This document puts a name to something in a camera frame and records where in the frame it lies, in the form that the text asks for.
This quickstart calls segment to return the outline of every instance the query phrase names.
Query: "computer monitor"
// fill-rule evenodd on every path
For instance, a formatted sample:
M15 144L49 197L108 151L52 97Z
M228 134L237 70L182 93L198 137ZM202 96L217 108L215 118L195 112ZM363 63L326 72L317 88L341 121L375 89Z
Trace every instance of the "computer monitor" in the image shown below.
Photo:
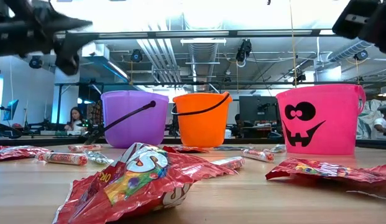
M278 104L274 96L240 96L240 119L243 121L277 121Z
M5 112L4 112L4 121L13 120L14 112L16 111L18 103L19 103L19 100L13 100L7 104L7 108L5 109Z

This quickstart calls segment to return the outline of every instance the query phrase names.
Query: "black eye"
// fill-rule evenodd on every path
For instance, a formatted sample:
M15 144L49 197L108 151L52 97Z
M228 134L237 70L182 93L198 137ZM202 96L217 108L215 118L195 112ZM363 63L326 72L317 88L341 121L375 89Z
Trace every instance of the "black eye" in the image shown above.
M285 116L288 118L288 119L293 119L295 116L292 116L291 115L291 112L292 111L295 111L295 107L292 106L292 105L287 105L285 107Z
M301 102L294 109L302 111L302 115L298 116L302 121L309 121L316 115L316 108L309 102Z

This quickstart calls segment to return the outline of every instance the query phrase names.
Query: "orange bucket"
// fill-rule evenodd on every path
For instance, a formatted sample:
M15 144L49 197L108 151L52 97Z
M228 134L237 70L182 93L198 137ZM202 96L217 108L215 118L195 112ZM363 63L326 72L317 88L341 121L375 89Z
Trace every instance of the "orange bucket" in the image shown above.
M230 93L191 93L173 99L185 146L216 147L224 141Z

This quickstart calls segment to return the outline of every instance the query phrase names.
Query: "pink bucket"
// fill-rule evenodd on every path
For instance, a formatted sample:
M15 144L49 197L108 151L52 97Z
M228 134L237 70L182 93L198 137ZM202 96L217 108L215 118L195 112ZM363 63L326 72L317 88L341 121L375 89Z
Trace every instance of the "pink bucket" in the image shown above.
M287 152L353 155L357 117L364 109L359 85L318 85L276 96Z

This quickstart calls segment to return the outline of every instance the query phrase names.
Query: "wooden table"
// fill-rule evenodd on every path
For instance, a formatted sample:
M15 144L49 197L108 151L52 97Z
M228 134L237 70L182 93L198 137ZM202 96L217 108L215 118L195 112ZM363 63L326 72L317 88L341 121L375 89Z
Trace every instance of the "wooden table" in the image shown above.
M48 148L67 151L64 146ZM122 152L103 150L112 159ZM237 151L199 154L209 161L238 155ZM266 181L264 175L286 156L276 156L275 164L246 159L239 175L195 183L177 208L118 223L386 223L386 200L345 193L331 184L298 184L288 178ZM357 148L356 158L293 156L357 167L386 164L386 150L380 149ZM70 182L101 169L94 164L78 167L33 159L0 162L0 223L51 223Z

